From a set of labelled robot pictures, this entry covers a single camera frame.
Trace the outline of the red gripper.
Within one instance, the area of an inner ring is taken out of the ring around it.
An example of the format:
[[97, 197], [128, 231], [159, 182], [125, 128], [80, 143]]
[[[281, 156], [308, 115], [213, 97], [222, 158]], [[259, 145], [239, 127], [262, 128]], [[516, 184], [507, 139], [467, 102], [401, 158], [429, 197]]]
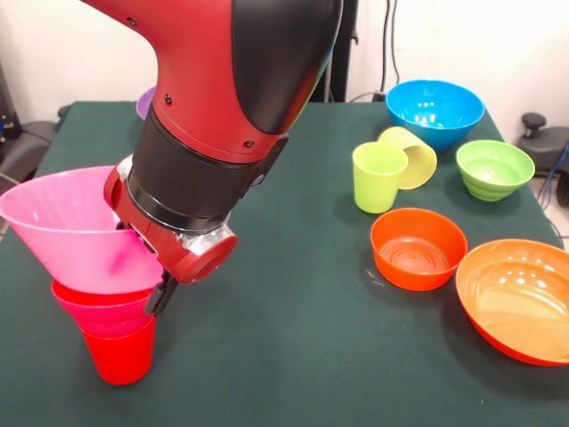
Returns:
[[120, 222], [154, 255], [166, 272], [149, 295], [144, 311], [160, 316], [179, 282], [192, 283], [208, 276], [235, 249], [238, 237], [223, 223], [205, 234], [184, 234], [151, 221], [137, 209], [126, 187], [127, 170], [113, 166], [104, 184], [104, 199]]

